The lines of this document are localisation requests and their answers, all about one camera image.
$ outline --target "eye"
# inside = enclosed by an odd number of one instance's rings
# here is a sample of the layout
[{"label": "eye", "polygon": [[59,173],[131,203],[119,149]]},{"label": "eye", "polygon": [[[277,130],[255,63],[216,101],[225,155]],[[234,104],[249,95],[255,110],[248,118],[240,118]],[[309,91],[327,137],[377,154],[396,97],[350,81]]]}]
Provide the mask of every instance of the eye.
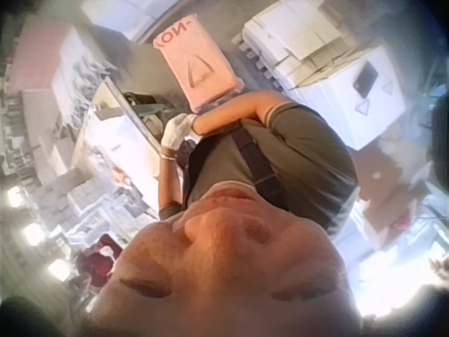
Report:
[{"label": "eye", "polygon": [[171,295],[171,289],[167,286],[151,281],[120,279],[120,283],[145,297],[164,298]]},{"label": "eye", "polygon": [[272,298],[275,300],[282,300],[288,302],[291,300],[311,300],[327,293],[331,293],[337,289],[336,284],[331,284],[326,287],[317,286],[312,283],[303,283],[295,286],[286,287],[280,291],[274,291]]}]

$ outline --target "pink box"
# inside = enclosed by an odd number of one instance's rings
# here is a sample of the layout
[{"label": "pink box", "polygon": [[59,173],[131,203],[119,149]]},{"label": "pink box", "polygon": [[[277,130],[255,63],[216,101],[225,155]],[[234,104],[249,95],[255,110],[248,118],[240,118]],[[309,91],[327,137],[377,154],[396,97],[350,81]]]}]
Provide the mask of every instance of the pink box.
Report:
[{"label": "pink box", "polygon": [[158,35],[153,46],[170,65],[194,112],[232,91],[243,82],[194,15],[189,15]]}]

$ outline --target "gray t-shirt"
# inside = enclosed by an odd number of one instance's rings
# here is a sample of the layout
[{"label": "gray t-shirt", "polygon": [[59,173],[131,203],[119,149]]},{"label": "gray t-shirt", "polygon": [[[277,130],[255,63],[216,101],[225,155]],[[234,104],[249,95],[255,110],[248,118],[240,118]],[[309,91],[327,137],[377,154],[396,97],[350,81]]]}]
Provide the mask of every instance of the gray t-shirt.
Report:
[{"label": "gray t-shirt", "polygon": [[[249,119],[241,123],[271,163],[290,210],[315,221],[329,235],[337,234],[358,193],[354,163],[337,134],[317,114],[296,103],[273,109],[267,115],[267,127]],[[208,155],[188,205],[200,200],[214,184],[227,180],[254,185],[230,134],[223,135]],[[168,207],[160,217],[178,211],[179,207]]]}]

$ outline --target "triangle symbol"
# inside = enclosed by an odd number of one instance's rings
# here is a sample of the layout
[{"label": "triangle symbol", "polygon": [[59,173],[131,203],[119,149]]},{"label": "triangle symbol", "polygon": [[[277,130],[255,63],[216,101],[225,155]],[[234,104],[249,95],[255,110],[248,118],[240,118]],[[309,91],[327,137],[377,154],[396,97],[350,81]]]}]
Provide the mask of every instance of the triangle symbol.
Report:
[{"label": "triangle symbol", "polygon": [[386,93],[388,93],[390,96],[393,95],[393,81],[388,82],[387,84],[385,84],[382,89],[384,89],[384,91]]},{"label": "triangle symbol", "polygon": [[368,116],[368,110],[370,109],[370,99],[367,98],[361,104],[356,106],[356,111],[363,116]]}]

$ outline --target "red object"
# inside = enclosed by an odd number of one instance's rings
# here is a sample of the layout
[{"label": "red object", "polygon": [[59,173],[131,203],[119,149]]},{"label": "red object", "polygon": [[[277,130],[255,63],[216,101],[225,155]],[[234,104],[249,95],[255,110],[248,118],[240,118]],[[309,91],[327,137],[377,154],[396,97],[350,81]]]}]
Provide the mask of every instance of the red object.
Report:
[{"label": "red object", "polygon": [[101,238],[98,240],[99,242],[101,242],[103,244],[103,246],[109,246],[111,247],[112,251],[114,252],[114,258],[117,259],[119,258],[121,252],[123,251],[123,249],[119,246],[119,244],[117,244],[114,239],[112,239],[110,237],[109,234],[104,234],[101,236]]},{"label": "red object", "polygon": [[103,287],[109,280],[109,272],[114,267],[114,261],[100,253],[85,256],[80,253],[76,258],[76,268],[79,272],[87,272],[91,275],[91,285]]}]

